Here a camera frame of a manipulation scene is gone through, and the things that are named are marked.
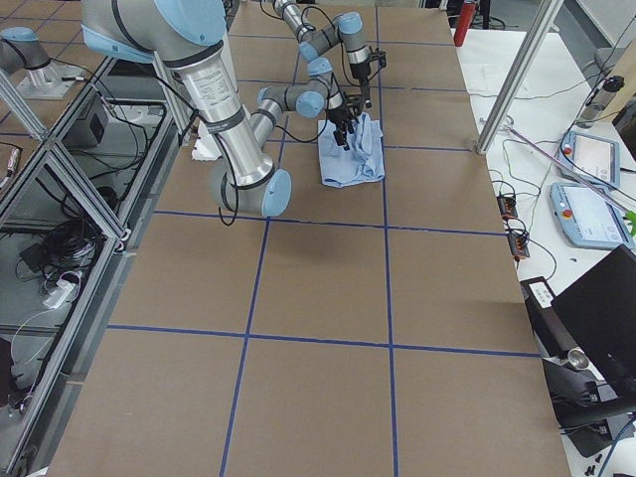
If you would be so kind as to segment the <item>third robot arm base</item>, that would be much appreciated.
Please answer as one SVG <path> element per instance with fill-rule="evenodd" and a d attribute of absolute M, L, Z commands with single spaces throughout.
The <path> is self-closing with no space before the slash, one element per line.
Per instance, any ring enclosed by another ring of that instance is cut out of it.
<path fill-rule="evenodd" d="M 27 99 L 61 100 L 74 84 L 84 80 L 80 67 L 55 62 L 27 27 L 1 31 L 1 71 L 7 77 L 26 72 L 16 89 Z"/>

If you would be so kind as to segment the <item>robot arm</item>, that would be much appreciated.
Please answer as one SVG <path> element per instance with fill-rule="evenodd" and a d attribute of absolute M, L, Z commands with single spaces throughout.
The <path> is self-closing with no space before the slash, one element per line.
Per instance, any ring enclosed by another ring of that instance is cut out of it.
<path fill-rule="evenodd" d="M 297 86 L 265 90 L 259 108 L 246 114 L 225 63 L 226 13 L 220 1 L 84 1 L 82 32 L 86 45 L 113 58 L 135 63 L 160 60 L 176 73 L 194 103 L 207 134 L 221 154 L 212 173 L 220 208 L 231 213 L 276 217 L 291 197 L 291 177 L 277 167 L 263 144 L 282 113 L 313 118 L 325 112 L 335 126 L 336 143 L 346 147 L 354 131 L 354 114 L 334 79 L 323 53 L 338 44 L 356 49 L 365 44 L 359 14 L 335 17 L 335 24 L 314 31 L 293 1 L 276 1 L 275 12 L 294 31 L 310 79 Z"/>
<path fill-rule="evenodd" d="M 369 47 L 362 17 L 358 12 L 327 18 L 327 25 L 319 29 L 295 1 L 270 1 L 275 15 L 294 33 L 300 54 L 309 63 L 331 49 L 341 46 L 349 62 L 352 78 L 358 83 L 362 102 L 371 107 L 370 79 L 372 49 Z"/>

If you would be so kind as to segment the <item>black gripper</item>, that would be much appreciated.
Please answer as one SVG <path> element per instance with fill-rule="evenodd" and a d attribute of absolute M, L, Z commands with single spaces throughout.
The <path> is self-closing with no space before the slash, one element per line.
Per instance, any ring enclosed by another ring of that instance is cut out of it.
<path fill-rule="evenodd" d="M 369 62 L 362 63 L 350 63 L 350 71 L 354 80 L 356 80 L 360 87 L 361 94 L 361 102 L 364 104 L 364 107 L 372 107 L 373 102 L 371 99 L 371 91 L 370 91 L 370 76 L 371 76 L 371 67 Z"/>
<path fill-rule="evenodd" d="M 348 134 L 354 132 L 356 116 L 346 103 L 328 110 L 328 120 L 335 125 L 333 136 L 336 144 L 344 150 L 349 150 Z"/>

